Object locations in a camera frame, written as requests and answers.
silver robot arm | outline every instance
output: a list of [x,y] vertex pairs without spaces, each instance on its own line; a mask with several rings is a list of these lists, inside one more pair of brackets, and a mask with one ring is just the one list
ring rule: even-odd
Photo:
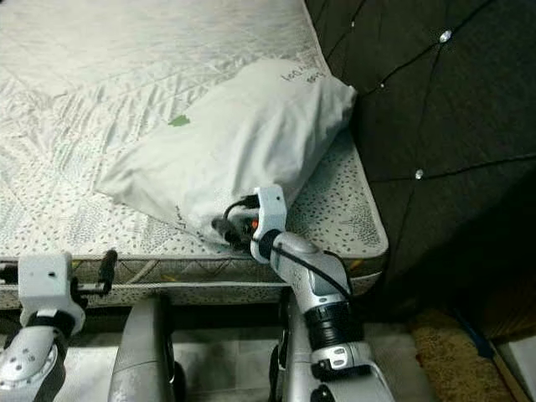
[[67,339],[85,322],[81,295],[111,289],[117,253],[106,253],[94,286],[72,278],[71,255],[35,255],[18,262],[18,296],[23,328],[0,353],[2,402],[52,402],[65,379]]
[[311,345],[312,374],[325,383],[312,392],[311,401],[345,402],[355,400],[356,392],[367,402],[394,401],[369,345],[363,341],[361,323],[353,316],[352,291],[343,262],[285,231],[281,187],[257,188],[255,193],[259,220],[250,251],[259,262],[270,263],[294,292]]

white mattress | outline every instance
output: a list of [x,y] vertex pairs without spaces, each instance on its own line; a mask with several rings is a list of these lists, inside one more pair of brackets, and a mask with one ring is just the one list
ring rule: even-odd
[[[205,259],[229,250],[94,192],[106,156],[258,58],[326,69],[301,0],[12,0],[0,5],[0,258],[68,250]],[[289,229],[343,258],[384,229],[342,134]]]

white pillowcase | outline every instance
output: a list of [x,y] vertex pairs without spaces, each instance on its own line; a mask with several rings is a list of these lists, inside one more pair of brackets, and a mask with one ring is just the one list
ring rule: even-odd
[[355,90],[319,69],[263,59],[126,149],[97,191],[208,240],[212,219],[255,187],[296,199],[336,134]]

mattress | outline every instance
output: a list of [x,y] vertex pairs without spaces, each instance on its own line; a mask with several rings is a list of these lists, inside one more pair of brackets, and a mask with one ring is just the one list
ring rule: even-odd
[[[119,282],[143,291],[276,284],[248,256],[94,191],[110,155],[263,57],[327,71],[301,0],[0,4],[0,260],[67,250],[89,280],[92,261],[114,248]],[[288,229],[346,260],[385,252],[349,133],[302,190]]]

tufted headboard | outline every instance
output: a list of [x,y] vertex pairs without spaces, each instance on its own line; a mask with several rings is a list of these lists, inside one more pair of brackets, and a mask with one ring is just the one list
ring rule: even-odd
[[533,269],[536,1],[308,0],[390,243],[391,311]]

